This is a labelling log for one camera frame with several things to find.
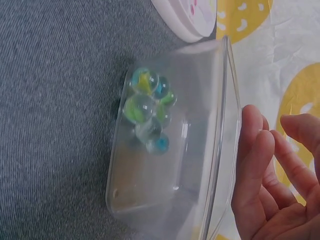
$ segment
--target yellow pattern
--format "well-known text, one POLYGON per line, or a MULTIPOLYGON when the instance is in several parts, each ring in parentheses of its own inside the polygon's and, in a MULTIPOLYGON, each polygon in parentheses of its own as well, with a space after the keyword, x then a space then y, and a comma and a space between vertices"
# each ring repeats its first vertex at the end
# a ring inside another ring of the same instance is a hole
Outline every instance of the yellow pattern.
POLYGON ((218 234, 218 235, 216 236, 215 240, 228 240, 228 238, 226 238, 226 237, 218 234))
POLYGON ((230 36, 239 42, 256 30, 267 18, 273 0, 218 0, 216 38, 230 36))
MULTIPOLYGON (((320 117, 320 63, 315 63, 307 66, 292 80, 287 88, 278 112, 276 129, 283 134, 286 134, 280 124, 280 117, 283 114, 297 115, 300 113, 310 113, 314 116, 320 117)), ((293 144, 297 147, 297 155, 309 167, 312 163, 312 154, 299 142, 292 140, 293 144)), ((291 183, 286 176, 284 170, 276 161, 276 173, 279 180, 287 187, 291 183)), ((300 196, 296 196, 298 202, 305 204, 306 201, 300 196)))

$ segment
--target pink dot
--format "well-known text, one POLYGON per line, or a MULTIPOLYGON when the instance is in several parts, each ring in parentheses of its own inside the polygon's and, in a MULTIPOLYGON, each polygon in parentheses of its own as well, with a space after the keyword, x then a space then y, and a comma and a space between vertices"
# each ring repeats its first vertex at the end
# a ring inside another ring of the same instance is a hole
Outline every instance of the pink dot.
POLYGON ((191 7, 191 14, 192 14, 192 15, 195 15, 195 8, 194 8, 194 6, 191 5, 190 7, 191 7))

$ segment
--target gray fabric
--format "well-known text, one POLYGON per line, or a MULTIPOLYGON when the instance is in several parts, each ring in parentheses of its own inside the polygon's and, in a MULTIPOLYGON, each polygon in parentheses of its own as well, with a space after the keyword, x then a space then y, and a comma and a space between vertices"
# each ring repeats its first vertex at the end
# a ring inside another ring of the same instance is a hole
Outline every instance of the gray fabric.
POLYGON ((183 46, 150 0, 0 0, 0 239, 143 240, 105 192, 128 66, 183 46))

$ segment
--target glass marble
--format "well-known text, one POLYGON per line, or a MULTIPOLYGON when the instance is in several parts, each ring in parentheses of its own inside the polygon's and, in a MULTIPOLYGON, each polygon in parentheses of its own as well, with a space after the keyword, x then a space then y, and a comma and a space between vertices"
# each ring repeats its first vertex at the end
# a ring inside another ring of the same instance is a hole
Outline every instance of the glass marble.
POLYGON ((145 67, 134 71, 130 85, 136 93, 152 95, 159 84, 159 76, 145 67))
POLYGON ((166 134, 161 133, 159 138, 148 141, 145 147, 150 154, 165 154, 169 150, 169 138, 166 134))
POLYGON ((173 105, 175 105, 176 101, 177 97, 175 93, 172 90, 170 90, 168 94, 160 100, 160 103, 165 107, 172 107, 173 105))
POLYGON ((146 144, 149 141, 156 140, 162 132, 162 125, 155 117, 150 118, 147 122, 135 125, 136 137, 146 144))
POLYGON ((161 103, 156 106, 155 116, 163 128, 166 128, 171 123, 171 114, 161 103))
POLYGON ((145 94, 135 94, 124 104, 123 114, 133 124, 148 121, 154 113, 155 101, 145 94))
POLYGON ((168 95, 168 92, 170 90, 170 84, 166 77, 161 76, 159 78, 159 84, 156 87, 153 97, 157 100, 163 99, 165 96, 168 95))

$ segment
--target hand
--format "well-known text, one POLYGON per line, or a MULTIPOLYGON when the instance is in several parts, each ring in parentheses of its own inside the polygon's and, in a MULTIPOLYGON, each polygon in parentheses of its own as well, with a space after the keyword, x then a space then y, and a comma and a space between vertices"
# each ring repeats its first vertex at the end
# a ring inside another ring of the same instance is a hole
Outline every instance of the hand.
POLYGON ((283 116, 281 124, 288 136, 312 152, 316 174, 280 133, 269 131, 256 107, 246 106, 231 203, 243 240, 320 239, 320 120, 309 114, 283 116), (274 155, 306 206, 278 181, 271 161, 274 155))

